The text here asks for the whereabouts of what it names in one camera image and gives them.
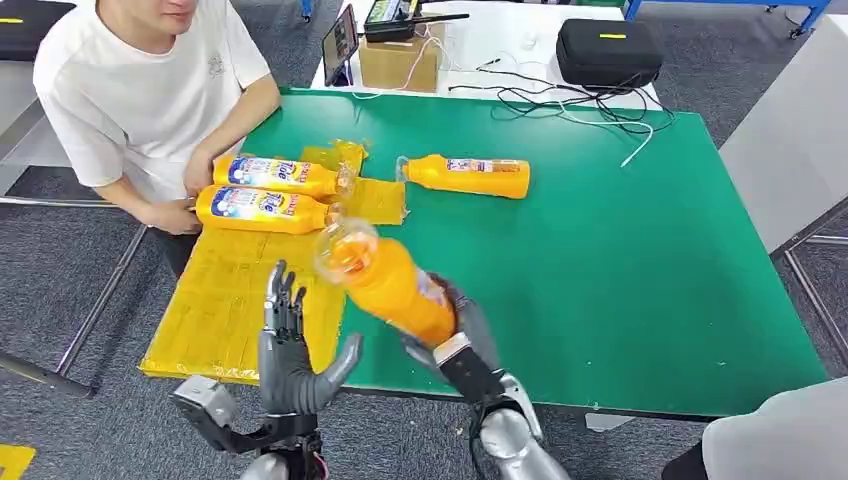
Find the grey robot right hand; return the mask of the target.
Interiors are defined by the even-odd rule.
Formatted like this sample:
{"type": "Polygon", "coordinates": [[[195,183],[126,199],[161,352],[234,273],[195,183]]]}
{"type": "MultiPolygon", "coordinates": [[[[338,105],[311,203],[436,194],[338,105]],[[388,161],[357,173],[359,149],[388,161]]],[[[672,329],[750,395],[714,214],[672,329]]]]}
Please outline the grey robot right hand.
{"type": "Polygon", "coordinates": [[[435,273],[429,275],[447,296],[455,326],[448,339],[429,347],[402,333],[406,353],[443,377],[470,405],[504,392],[500,385],[500,361],[489,325],[477,303],[435,273]]]}

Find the person's left hand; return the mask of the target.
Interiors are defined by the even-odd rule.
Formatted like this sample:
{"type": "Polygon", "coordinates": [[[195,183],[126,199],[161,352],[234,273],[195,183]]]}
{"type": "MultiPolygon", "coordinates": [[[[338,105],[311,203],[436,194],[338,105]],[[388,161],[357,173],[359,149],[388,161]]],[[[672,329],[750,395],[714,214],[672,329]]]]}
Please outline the person's left hand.
{"type": "Polygon", "coordinates": [[[204,188],[213,183],[214,161],[216,154],[206,147],[197,146],[189,157],[183,175],[184,187],[188,197],[195,197],[204,188]]]}

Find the person's right hand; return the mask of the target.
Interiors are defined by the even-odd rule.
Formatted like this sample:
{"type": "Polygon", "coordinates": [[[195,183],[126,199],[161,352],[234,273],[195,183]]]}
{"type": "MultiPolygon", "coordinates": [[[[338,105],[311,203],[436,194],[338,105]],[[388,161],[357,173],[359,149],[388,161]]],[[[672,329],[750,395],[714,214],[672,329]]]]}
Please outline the person's right hand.
{"type": "Polygon", "coordinates": [[[171,235],[189,235],[202,229],[200,220],[194,212],[193,199],[180,199],[149,205],[140,221],[171,235]]]}

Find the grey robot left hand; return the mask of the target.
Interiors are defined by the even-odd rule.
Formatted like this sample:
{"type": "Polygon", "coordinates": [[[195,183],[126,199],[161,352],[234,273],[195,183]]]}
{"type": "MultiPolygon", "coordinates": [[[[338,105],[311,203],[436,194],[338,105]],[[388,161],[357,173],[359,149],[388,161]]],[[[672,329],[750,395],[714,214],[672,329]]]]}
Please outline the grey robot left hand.
{"type": "Polygon", "coordinates": [[[314,415],[338,394],[359,364],[364,337],[348,336],[342,353],[320,373],[314,371],[304,332],[306,289],[294,289],[296,274],[283,260],[272,268],[263,303],[258,374],[263,406],[271,415],[314,415]]]}

